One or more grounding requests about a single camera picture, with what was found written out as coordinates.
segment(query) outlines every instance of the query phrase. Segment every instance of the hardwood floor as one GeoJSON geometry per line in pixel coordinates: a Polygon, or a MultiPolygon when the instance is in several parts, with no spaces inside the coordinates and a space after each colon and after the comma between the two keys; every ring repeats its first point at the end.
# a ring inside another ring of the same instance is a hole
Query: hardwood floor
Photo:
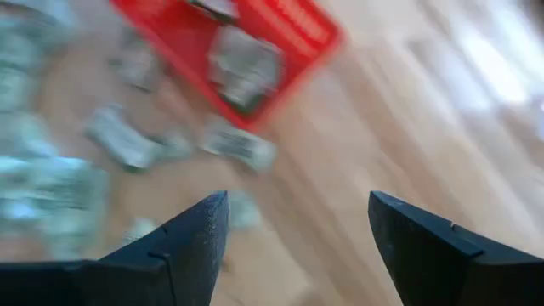
{"type": "Polygon", "coordinates": [[[121,22],[104,2],[73,1],[81,37],[52,64],[38,109],[65,155],[114,176],[115,234],[94,256],[132,217],[166,221],[213,190],[245,189],[265,222],[230,237],[213,305],[401,305],[371,236],[370,190],[544,257],[540,4],[318,2],[348,43],[263,127],[279,146],[269,173],[201,153],[133,175],[82,136],[92,109],[115,100],[148,133],[183,122],[199,134],[211,108],[180,79],[151,96],[124,87],[105,65],[121,22]]]}

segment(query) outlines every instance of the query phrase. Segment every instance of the banknote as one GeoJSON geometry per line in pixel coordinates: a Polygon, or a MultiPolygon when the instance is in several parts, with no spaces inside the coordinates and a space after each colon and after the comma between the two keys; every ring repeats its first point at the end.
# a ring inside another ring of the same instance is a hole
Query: banknote
{"type": "Polygon", "coordinates": [[[272,166],[277,151],[275,144],[235,128],[218,116],[211,116],[201,147],[218,156],[234,157],[258,172],[272,166]]]}
{"type": "Polygon", "coordinates": [[[55,259],[73,259],[104,227],[109,176],[91,162],[0,157],[0,235],[39,235],[55,259]]]}
{"type": "Polygon", "coordinates": [[[124,82],[145,91],[156,89],[163,70],[155,49],[132,28],[125,28],[120,50],[110,65],[124,82]]]}
{"type": "Polygon", "coordinates": [[[122,110],[116,105],[100,108],[93,114],[88,134],[129,170],[151,167],[162,147],[125,122],[122,110]]]}
{"type": "Polygon", "coordinates": [[[81,256],[105,225],[109,175],[91,162],[57,157],[33,161],[29,197],[42,216],[38,229],[54,259],[81,256]]]}
{"type": "Polygon", "coordinates": [[[209,54],[210,79],[237,111],[251,112],[283,77],[283,53],[273,43],[232,25],[218,30],[209,54]]]}

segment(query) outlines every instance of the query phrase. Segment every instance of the red plastic crate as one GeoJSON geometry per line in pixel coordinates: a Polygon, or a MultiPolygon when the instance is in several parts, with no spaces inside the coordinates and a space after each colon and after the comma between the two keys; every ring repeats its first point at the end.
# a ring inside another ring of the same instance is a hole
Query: red plastic crate
{"type": "Polygon", "coordinates": [[[161,55],[239,128],[254,129],[341,42],[339,27],[311,0],[234,0],[237,26],[285,53],[278,91],[251,115],[231,109],[209,81],[208,50],[221,24],[185,0],[111,0],[161,55]]]}

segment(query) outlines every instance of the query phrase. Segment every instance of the black object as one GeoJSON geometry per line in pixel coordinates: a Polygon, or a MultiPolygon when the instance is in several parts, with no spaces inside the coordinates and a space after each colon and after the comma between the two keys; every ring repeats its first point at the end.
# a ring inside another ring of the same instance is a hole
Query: black object
{"type": "Polygon", "coordinates": [[[544,305],[544,261],[382,192],[368,214],[405,306],[544,305]]]}
{"type": "Polygon", "coordinates": [[[209,305],[229,206],[218,192],[98,260],[0,264],[4,305],[209,305]]]}

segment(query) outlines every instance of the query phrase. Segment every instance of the money stack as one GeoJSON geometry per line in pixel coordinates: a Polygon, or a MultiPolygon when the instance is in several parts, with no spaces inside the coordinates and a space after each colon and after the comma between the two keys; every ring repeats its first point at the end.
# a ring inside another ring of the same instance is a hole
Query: money stack
{"type": "Polygon", "coordinates": [[[33,234],[54,259],[82,256],[105,219],[107,173],[58,157],[33,114],[43,64],[67,43],[62,0],[0,0],[0,236],[33,234]]]}
{"type": "Polygon", "coordinates": [[[279,48],[232,25],[218,30],[209,61],[219,94],[241,114],[252,113],[275,92],[283,73],[279,48]]]}
{"type": "Polygon", "coordinates": [[[217,156],[234,157],[256,172],[271,167],[277,151],[276,146],[269,141],[235,128],[218,116],[210,118],[201,147],[217,156]]]}
{"type": "Polygon", "coordinates": [[[156,89],[163,67],[155,49],[129,27],[124,29],[120,49],[110,65],[125,83],[147,92],[156,89]]]}
{"type": "Polygon", "coordinates": [[[111,104],[94,112],[87,133],[121,163],[126,170],[140,173],[159,162],[183,160],[194,146],[180,129],[146,137],[125,120],[122,106],[111,104]]]}

